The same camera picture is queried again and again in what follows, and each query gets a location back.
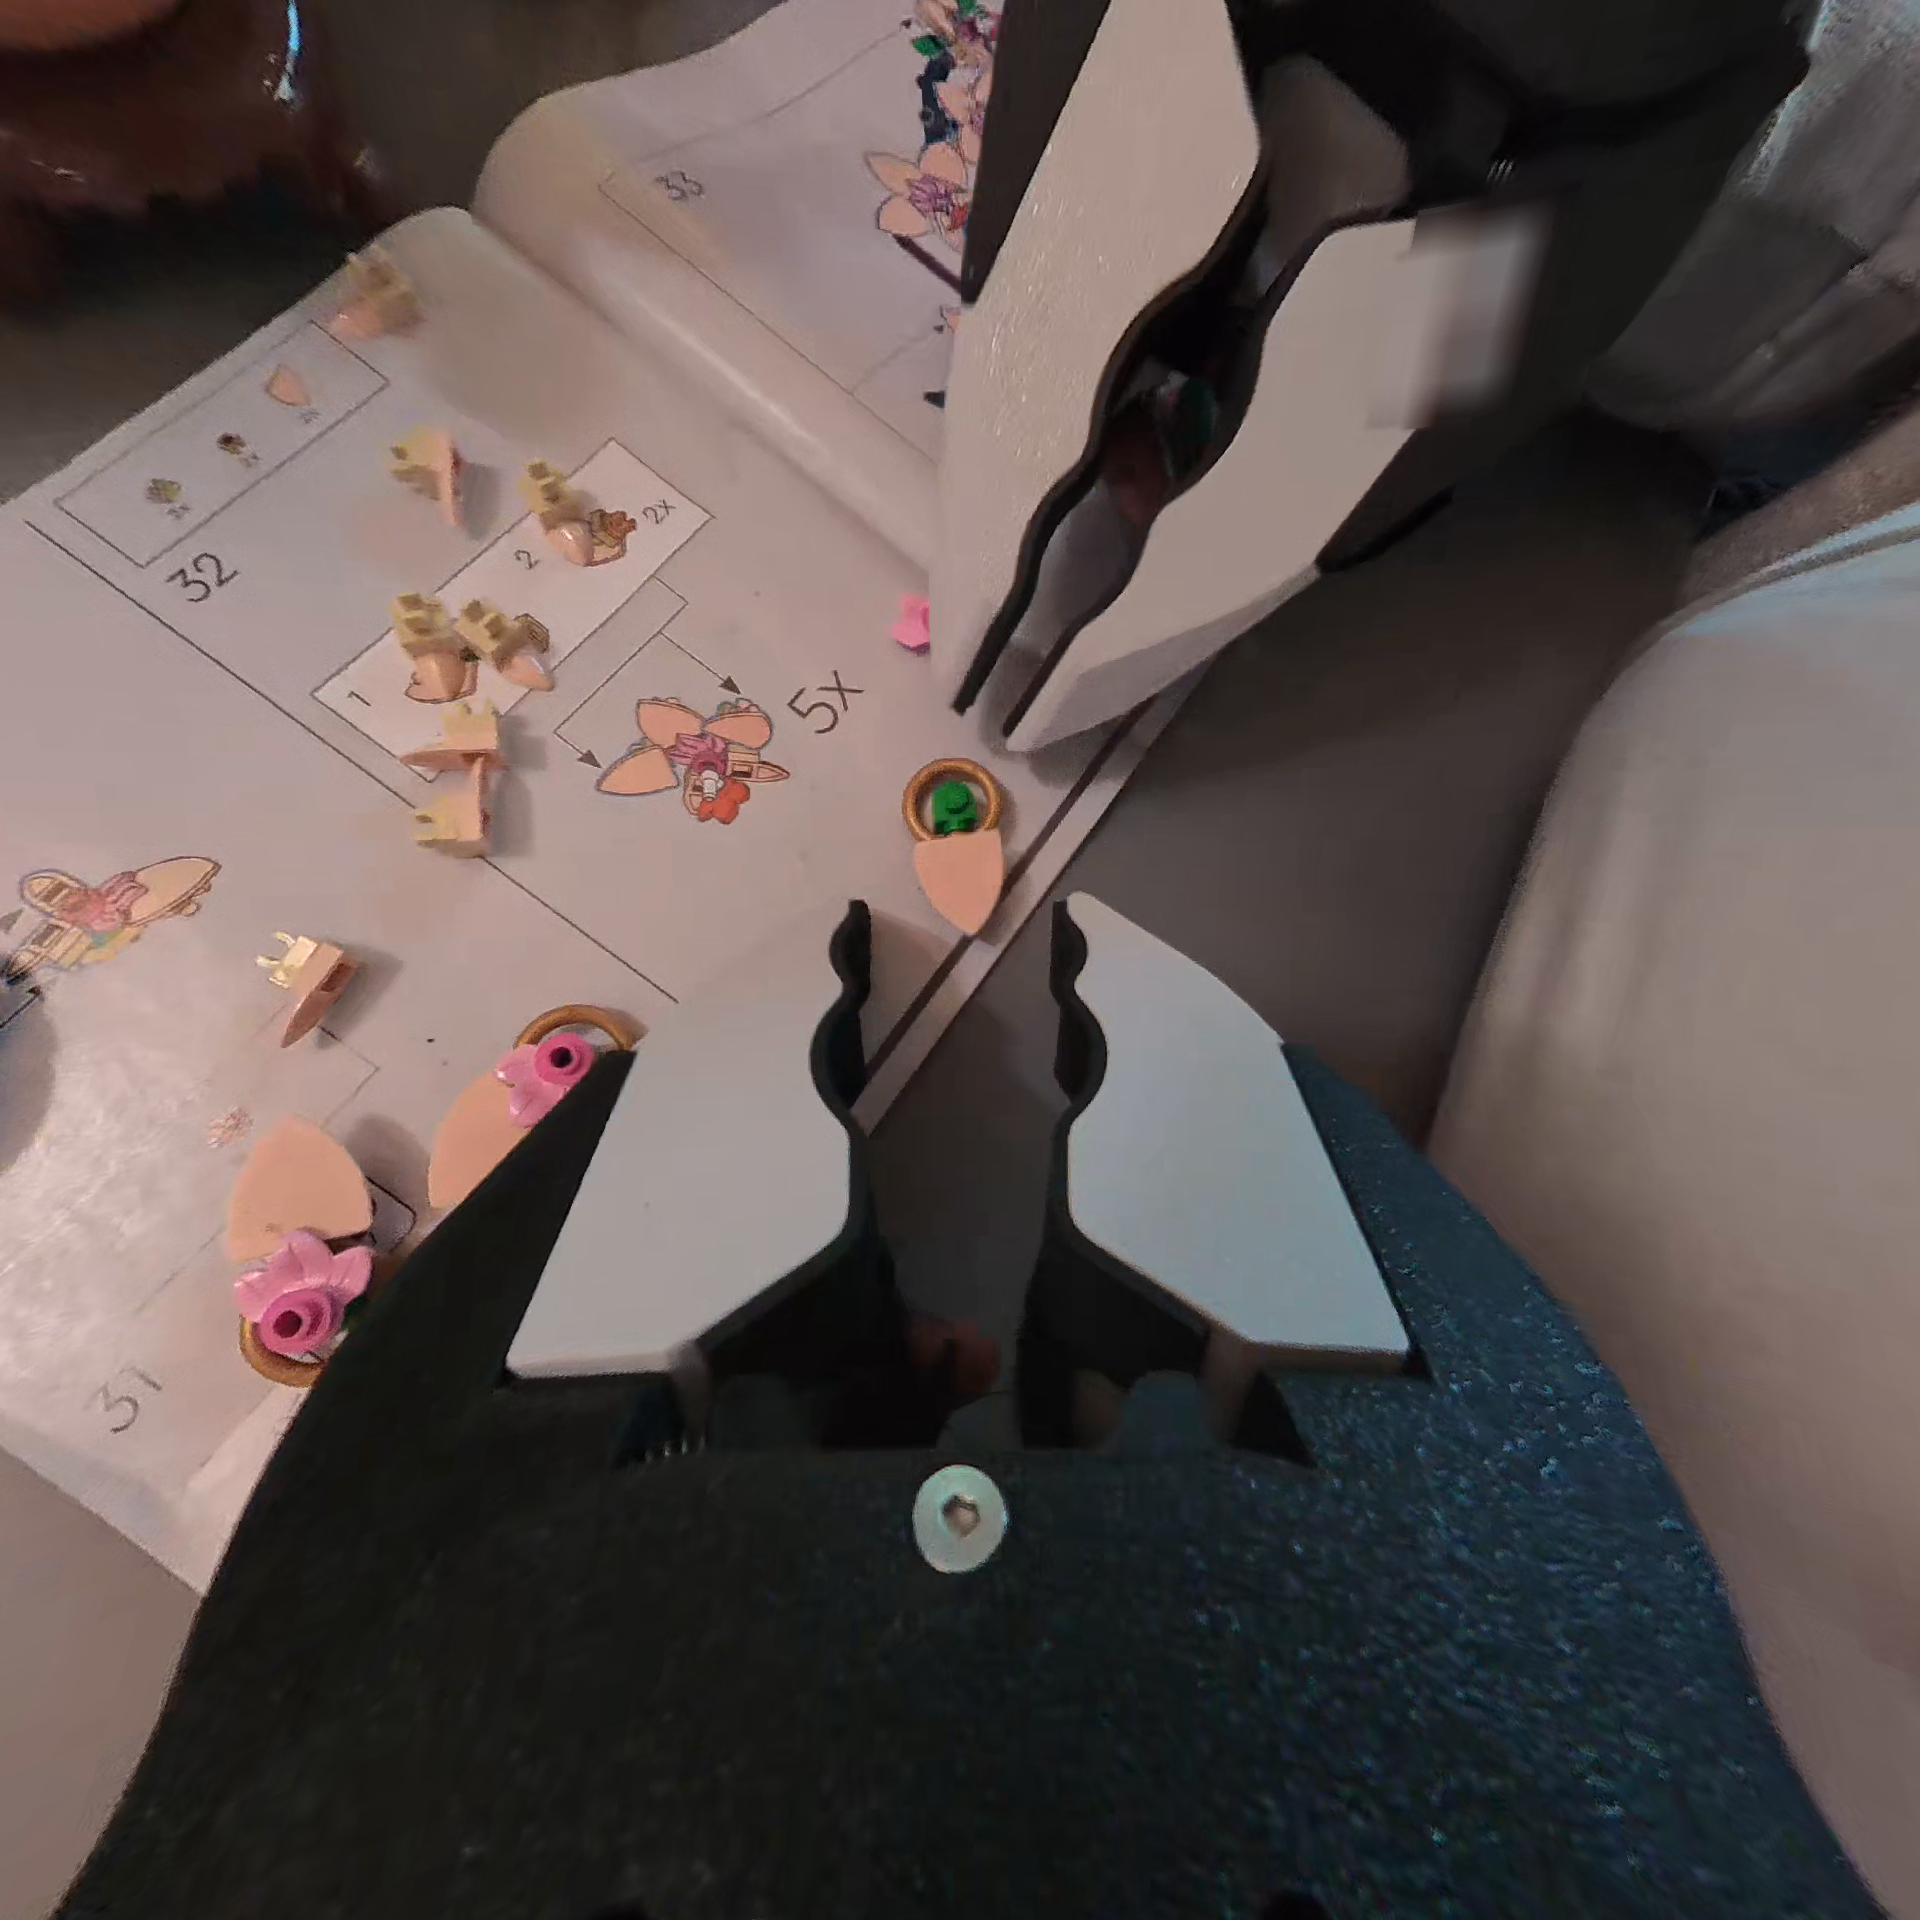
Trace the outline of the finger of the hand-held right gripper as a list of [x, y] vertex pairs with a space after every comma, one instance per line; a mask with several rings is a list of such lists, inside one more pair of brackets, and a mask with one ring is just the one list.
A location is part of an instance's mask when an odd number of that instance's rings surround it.
[[1108, 5], [952, 347], [928, 565], [950, 710], [980, 700], [1030, 603], [1122, 361], [1228, 237], [1258, 164], [1229, 7]]
[[1094, 729], [1310, 582], [1419, 429], [1454, 306], [1443, 221], [1335, 228], [1280, 295], [1224, 447], [1149, 524], [1127, 582], [1011, 724], [1014, 753]]

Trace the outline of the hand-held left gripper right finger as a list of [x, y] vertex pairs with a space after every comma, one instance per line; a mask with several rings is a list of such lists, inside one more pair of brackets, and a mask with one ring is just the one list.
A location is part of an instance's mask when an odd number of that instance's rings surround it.
[[1036, 1317], [1071, 1369], [1399, 1372], [1412, 1337], [1274, 1026], [1092, 894], [1054, 905], [1066, 1110]]

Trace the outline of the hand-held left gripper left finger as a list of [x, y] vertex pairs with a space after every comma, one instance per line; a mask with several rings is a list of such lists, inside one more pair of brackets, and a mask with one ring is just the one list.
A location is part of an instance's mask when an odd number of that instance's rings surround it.
[[832, 1353], [895, 1309], [868, 1149], [874, 913], [832, 898], [643, 1041], [508, 1348], [514, 1379]]

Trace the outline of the grey desk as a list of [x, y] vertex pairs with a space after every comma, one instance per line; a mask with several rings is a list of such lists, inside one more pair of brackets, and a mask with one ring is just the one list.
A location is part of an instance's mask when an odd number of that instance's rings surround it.
[[[399, 197], [463, 204], [510, 109], [562, 82], [624, 77], [752, 35], [768, 5], [315, 5], [326, 53]], [[5, 505], [140, 412], [286, 332], [344, 244], [272, 185], [144, 226], [76, 220], [48, 303], [5, 306]], [[1236, 643], [1048, 886], [1091, 890], [1142, 925], [1190, 935], [1236, 993], [1376, 1095], [1419, 1137], [1444, 1082], [1519, 852], [1578, 723], [1677, 585], [1693, 468], [1661, 444], [1580, 418], [1486, 473], [1438, 529], [1326, 606], [1285, 611]], [[92, 668], [38, 637], [5, 637], [5, 879], [61, 869], [94, 879], [160, 852], [162, 782], [112, 796], [119, 717]], [[424, 1202], [424, 1143], [504, 1046], [421, 1043], [374, 1018], [365, 970], [335, 1026], [275, 1067], [276, 994], [253, 972], [269, 929], [324, 932], [286, 894], [286, 855], [253, 861], [228, 798], [236, 773], [279, 769], [282, 723], [224, 665], [172, 665], [162, 708], [127, 681], [127, 724], [211, 794], [224, 863], [211, 919], [158, 929], [106, 972], [64, 974], [5, 1031], [5, 1191], [34, 1188], [15, 1143], [100, 1082], [108, 1145], [160, 1187], [182, 1169], [211, 1197], [189, 1258], [151, 1260], [155, 1230], [108, 1223], [80, 1245], [78, 1322], [60, 1302], [5, 1307], [5, 1915], [45, 1915], [98, 1837], [158, 1715], [208, 1554], [234, 1526], [294, 1396], [256, 1381], [214, 1331], [226, 1181], [268, 1118], [247, 1089], [326, 1095], [311, 1109], [376, 1188], [382, 1231]], [[294, 756], [309, 799], [371, 799], [315, 745]], [[879, 1121], [879, 1206], [916, 1305], [1013, 1326], [1013, 1262], [1032, 1223], [1042, 1139], [1037, 1049], [1044, 923], [933, 1043], [930, 1066]]]

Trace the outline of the tan petal with pink flower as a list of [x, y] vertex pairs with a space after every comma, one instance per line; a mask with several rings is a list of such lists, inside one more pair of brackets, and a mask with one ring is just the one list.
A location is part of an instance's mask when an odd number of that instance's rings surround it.
[[376, 1283], [374, 1199], [352, 1155], [286, 1115], [247, 1155], [228, 1195], [224, 1251], [247, 1364], [306, 1390], [342, 1346]]
[[612, 1010], [565, 1004], [527, 1021], [516, 1043], [460, 1092], [427, 1149], [424, 1202], [446, 1214], [490, 1178], [612, 1051], [643, 1029]]

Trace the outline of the group of tan clip petals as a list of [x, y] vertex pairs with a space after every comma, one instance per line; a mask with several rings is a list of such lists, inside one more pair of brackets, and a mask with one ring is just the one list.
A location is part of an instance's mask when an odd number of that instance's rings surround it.
[[476, 1046], [549, 1001], [659, 993], [590, 923], [619, 897], [562, 822], [592, 771], [554, 738], [587, 644], [637, 630], [654, 499], [587, 373], [592, 326], [482, 251], [407, 225], [333, 274], [258, 383], [275, 466], [224, 521], [247, 563], [236, 665], [374, 785], [258, 802], [286, 894], [365, 956], [374, 1018]]

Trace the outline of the person's beige clothing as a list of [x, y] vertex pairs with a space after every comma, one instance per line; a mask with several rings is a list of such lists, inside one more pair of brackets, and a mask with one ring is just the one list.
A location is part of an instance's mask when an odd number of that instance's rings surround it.
[[1431, 1151], [1634, 1402], [1916, 1915], [1916, 414], [1710, 540], [1586, 717]]

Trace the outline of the white instruction booklet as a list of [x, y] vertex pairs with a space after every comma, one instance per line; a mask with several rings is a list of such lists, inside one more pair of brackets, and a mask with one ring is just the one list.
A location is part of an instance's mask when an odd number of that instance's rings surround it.
[[203, 1593], [294, 1395], [248, 1149], [389, 1249], [523, 1018], [640, 1029], [871, 905], [878, 1115], [1168, 701], [1036, 758], [895, 622], [1000, 5], [776, 5], [565, 86], [463, 205], [5, 508], [5, 1452]]

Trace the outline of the brown vase stand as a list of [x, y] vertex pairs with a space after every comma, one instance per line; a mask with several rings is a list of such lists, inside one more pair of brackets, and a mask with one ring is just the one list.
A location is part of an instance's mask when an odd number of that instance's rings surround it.
[[315, 5], [179, 2], [114, 38], [2, 46], [5, 306], [56, 285], [72, 220], [136, 221], [264, 175], [350, 231], [389, 214]]

